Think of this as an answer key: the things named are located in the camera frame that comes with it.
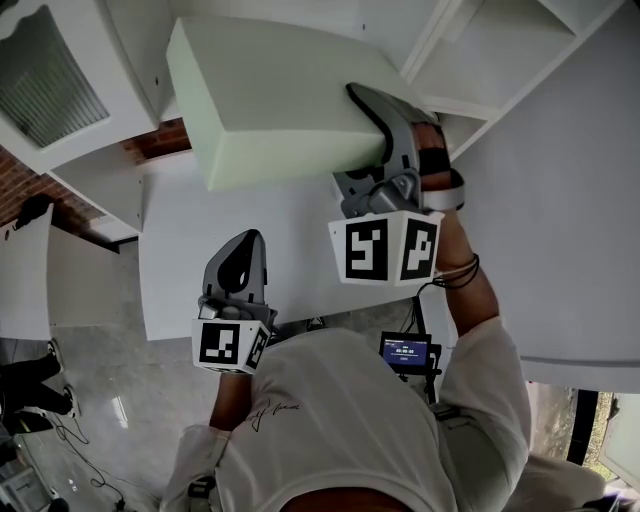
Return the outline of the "person's right hand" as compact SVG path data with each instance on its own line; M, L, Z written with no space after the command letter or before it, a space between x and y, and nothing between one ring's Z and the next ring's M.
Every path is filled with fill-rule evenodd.
M452 184L451 164L441 130L427 123L413 124L412 130L418 150L422 189L449 189Z

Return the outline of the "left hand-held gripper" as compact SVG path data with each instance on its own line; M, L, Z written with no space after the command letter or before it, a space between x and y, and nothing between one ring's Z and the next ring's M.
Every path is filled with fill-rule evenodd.
M235 236L209 260L204 297L191 323L196 367L219 373L256 372L277 316L264 304L267 282L266 244L256 229Z

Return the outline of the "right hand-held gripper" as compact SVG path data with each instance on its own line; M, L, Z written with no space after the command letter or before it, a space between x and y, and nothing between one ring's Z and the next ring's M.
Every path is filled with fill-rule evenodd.
M333 174L345 218L328 224L340 281L403 287L436 278L435 264L444 214L464 205L464 179L449 171L451 186L420 190L413 124L440 129L437 114L360 83L346 91L378 128L384 149L377 166ZM384 168L406 172L382 183Z

